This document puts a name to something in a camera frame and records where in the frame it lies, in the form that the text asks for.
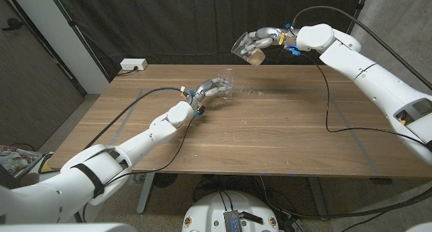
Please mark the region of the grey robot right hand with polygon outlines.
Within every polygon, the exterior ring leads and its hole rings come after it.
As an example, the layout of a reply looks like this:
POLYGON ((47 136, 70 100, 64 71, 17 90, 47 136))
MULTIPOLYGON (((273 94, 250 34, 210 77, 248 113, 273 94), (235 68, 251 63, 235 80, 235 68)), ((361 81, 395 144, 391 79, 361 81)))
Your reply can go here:
POLYGON ((299 33, 296 28, 274 28, 264 27, 254 32, 249 32, 248 37, 252 40, 251 43, 246 43, 242 47, 240 53, 251 53, 255 49, 264 49, 271 45, 294 46, 296 45, 296 37, 299 33))

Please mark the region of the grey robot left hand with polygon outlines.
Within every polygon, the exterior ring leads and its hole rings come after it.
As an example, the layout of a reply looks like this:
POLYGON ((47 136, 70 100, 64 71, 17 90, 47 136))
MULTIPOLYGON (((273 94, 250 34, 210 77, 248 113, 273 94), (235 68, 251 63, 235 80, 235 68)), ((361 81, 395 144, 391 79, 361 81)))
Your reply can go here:
POLYGON ((186 102, 192 107, 196 117, 205 112, 205 107, 200 103, 202 100, 216 94, 220 96, 230 95, 233 89, 232 82, 227 78, 216 77, 204 81, 196 90, 191 90, 186 102))

